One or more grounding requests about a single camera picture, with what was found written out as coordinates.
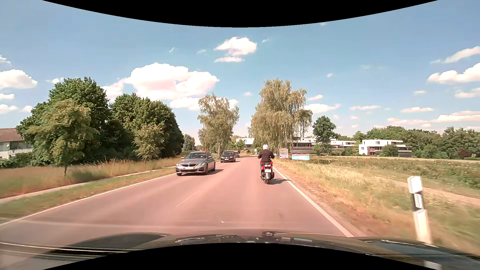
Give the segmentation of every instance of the asphalt road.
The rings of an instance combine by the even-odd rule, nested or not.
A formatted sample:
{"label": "asphalt road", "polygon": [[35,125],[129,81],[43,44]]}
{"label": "asphalt road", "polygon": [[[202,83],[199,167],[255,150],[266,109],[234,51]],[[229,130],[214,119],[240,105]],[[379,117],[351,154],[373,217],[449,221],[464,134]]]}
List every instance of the asphalt road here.
{"label": "asphalt road", "polygon": [[253,228],[344,236],[279,173],[263,183],[258,162],[242,157],[208,175],[174,174],[81,200],[0,225],[0,241],[70,245],[116,233]]}

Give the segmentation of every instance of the blue sign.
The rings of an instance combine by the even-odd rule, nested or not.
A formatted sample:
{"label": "blue sign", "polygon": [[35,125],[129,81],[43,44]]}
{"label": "blue sign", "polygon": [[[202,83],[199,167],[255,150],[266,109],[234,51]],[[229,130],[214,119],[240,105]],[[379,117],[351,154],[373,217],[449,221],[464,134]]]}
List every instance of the blue sign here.
{"label": "blue sign", "polygon": [[292,160],[310,160],[310,154],[292,154]]}

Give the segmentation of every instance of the silver car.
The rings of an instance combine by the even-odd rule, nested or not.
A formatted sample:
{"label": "silver car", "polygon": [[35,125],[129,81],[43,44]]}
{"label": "silver car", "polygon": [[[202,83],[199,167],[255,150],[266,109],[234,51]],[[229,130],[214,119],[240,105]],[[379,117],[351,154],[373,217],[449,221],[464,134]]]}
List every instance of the silver car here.
{"label": "silver car", "polygon": [[178,176],[183,173],[198,173],[207,175],[208,172],[215,171],[215,158],[211,152],[196,151],[189,153],[180,160],[175,168]]}

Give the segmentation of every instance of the scooter rider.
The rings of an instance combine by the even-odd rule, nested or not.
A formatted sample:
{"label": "scooter rider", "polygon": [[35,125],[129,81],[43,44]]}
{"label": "scooter rider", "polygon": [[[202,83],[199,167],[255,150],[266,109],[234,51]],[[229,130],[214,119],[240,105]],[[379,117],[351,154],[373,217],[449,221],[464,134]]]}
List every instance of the scooter rider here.
{"label": "scooter rider", "polygon": [[257,158],[260,159],[260,168],[262,168],[262,164],[271,163],[271,159],[274,159],[275,155],[272,151],[270,151],[270,147],[268,145],[264,145],[263,150],[258,153]]}

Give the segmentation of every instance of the black jacket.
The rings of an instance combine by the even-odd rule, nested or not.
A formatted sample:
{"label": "black jacket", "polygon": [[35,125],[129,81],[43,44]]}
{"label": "black jacket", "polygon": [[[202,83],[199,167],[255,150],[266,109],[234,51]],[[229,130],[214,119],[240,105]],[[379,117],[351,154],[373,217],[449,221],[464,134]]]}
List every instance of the black jacket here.
{"label": "black jacket", "polygon": [[266,149],[266,150],[262,150],[262,151],[260,151],[260,153],[258,153],[258,158],[261,159],[260,160],[261,163],[272,162],[271,159],[274,159],[275,155],[273,154],[272,151]]}

